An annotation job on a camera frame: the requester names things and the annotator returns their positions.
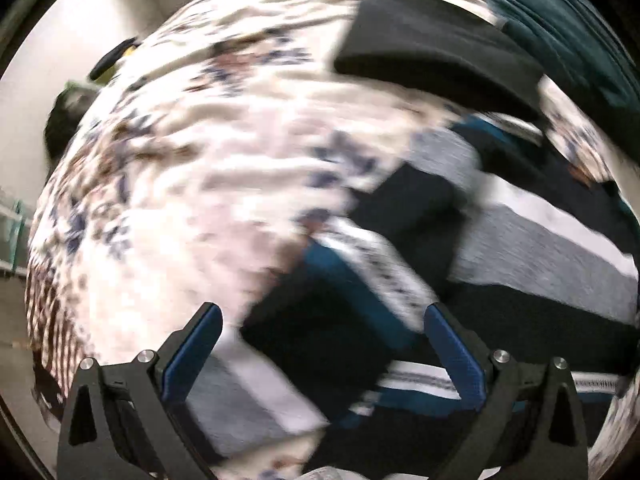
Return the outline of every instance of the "silver bolt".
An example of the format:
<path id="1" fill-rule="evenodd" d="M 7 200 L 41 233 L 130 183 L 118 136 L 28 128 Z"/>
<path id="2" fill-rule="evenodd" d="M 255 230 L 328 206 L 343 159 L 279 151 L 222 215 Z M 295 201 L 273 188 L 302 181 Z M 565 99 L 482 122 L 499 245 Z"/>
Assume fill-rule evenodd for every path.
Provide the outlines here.
<path id="1" fill-rule="evenodd" d="M 82 359 L 82 361 L 80 361 L 80 367 L 82 368 L 82 370 L 88 370 L 93 365 L 94 365 L 94 360 L 91 359 L 90 357 L 85 357 L 84 359 Z"/>
<path id="2" fill-rule="evenodd" d="M 506 350 L 496 350 L 494 352 L 494 359 L 499 363 L 505 364 L 509 362 L 509 359 L 511 359 L 511 356 L 509 355 L 509 352 L 507 352 Z"/>
<path id="3" fill-rule="evenodd" d="M 143 350 L 138 354 L 138 361 L 140 361 L 141 363 L 148 363 L 149 361 L 151 361 L 151 359 L 154 358 L 154 355 L 155 354 L 153 350 Z"/>
<path id="4" fill-rule="evenodd" d="M 566 361 L 561 357 L 554 357 L 554 366 L 558 370 L 564 370 L 567 367 Z"/>

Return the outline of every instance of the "folded clothes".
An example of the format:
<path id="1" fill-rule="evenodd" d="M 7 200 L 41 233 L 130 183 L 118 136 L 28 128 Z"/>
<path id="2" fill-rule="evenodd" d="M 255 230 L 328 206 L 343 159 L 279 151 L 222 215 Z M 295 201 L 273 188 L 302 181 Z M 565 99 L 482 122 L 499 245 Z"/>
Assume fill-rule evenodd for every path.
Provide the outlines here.
<path id="1" fill-rule="evenodd" d="M 435 301 L 520 361 L 565 357 L 592 444 L 638 341 L 640 243 L 615 187 L 523 142 L 477 116 L 424 131 L 348 218 L 313 212 L 304 260 L 225 329 L 188 397 L 204 454 L 329 425 L 307 470 L 432 474 L 474 417 L 422 333 Z"/>
<path id="2" fill-rule="evenodd" d="M 443 0 L 362 0 L 334 68 L 478 111 L 542 116 L 542 67 L 492 24 Z"/>
<path id="3" fill-rule="evenodd" d="M 640 80 L 621 41 L 588 0 L 487 0 L 501 30 L 636 162 Z"/>

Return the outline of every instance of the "blue gripper pad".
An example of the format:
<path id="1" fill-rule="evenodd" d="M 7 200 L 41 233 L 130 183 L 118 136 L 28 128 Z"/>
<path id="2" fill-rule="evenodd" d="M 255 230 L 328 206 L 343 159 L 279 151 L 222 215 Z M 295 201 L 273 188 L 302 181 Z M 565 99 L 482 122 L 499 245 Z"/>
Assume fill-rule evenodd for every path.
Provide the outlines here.
<path id="1" fill-rule="evenodd" d="M 479 410 L 486 400 L 484 372 L 435 303 L 424 313 L 424 333 L 456 387 L 462 406 Z"/>
<path id="2" fill-rule="evenodd" d="M 222 312 L 210 303 L 209 310 L 191 330 L 162 376 L 162 402 L 183 402 L 207 357 L 222 333 Z"/>

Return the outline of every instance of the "white floor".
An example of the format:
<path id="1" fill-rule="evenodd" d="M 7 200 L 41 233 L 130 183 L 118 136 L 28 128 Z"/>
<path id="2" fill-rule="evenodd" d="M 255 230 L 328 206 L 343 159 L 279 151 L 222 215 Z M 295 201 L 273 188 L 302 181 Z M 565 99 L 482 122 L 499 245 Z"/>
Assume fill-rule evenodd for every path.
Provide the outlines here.
<path id="1" fill-rule="evenodd" d="M 12 348 L 27 341 L 24 285 L 18 279 L 0 278 L 0 394 L 11 414 L 45 466 L 55 476 L 58 436 L 44 423 L 31 396 L 31 351 Z"/>

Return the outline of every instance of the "wall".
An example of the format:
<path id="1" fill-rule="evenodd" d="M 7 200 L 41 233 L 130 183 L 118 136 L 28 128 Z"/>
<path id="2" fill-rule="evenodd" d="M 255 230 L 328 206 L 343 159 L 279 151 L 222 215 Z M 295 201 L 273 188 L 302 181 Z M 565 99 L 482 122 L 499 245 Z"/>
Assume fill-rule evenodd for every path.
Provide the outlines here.
<path id="1" fill-rule="evenodd" d="M 49 171 L 42 133 L 69 79 L 163 19 L 153 0 L 57 0 L 0 79 L 0 187 L 35 205 Z"/>

